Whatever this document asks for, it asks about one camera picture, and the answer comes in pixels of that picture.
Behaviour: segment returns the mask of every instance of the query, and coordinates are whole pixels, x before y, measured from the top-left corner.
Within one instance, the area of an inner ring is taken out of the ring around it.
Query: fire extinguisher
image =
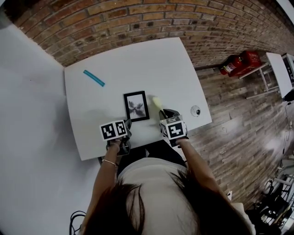
[[[220,67],[220,72],[223,75],[230,73],[235,68],[238,68],[242,65],[243,58],[239,56],[230,56],[228,60]]]

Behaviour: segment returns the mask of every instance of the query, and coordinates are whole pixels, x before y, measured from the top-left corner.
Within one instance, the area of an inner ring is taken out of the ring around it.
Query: blue pen
[[[97,82],[102,87],[105,85],[104,82],[102,82],[98,77],[96,77],[94,74],[90,73],[88,70],[84,70],[83,73],[86,74],[88,77],[92,78],[95,82]]]

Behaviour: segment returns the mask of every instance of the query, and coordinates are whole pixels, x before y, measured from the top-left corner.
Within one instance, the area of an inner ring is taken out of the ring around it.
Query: white shirt
[[[187,199],[170,177],[170,173],[177,174],[178,169],[183,172],[187,171],[181,165],[146,157],[127,166],[119,175],[119,178],[123,177],[124,183],[142,184],[145,235],[190,235],[195,233],[197,224],[193,212]],[[136,215],[139,213],[137,198],[134,204]]]

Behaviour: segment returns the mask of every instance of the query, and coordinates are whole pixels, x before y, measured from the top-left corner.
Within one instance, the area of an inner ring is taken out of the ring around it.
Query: yellow object
[[[162,108],[161,100],[157,96],[153,97],[152,100],[153,100],[153,103],[155,104],[155,106],[164,113],[164,109]]]

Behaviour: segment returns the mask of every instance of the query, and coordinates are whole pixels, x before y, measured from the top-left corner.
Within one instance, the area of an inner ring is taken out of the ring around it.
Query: white wall
[[[0,17],[0,230],[68,234],[99,169],[79,158],[63,67]]]

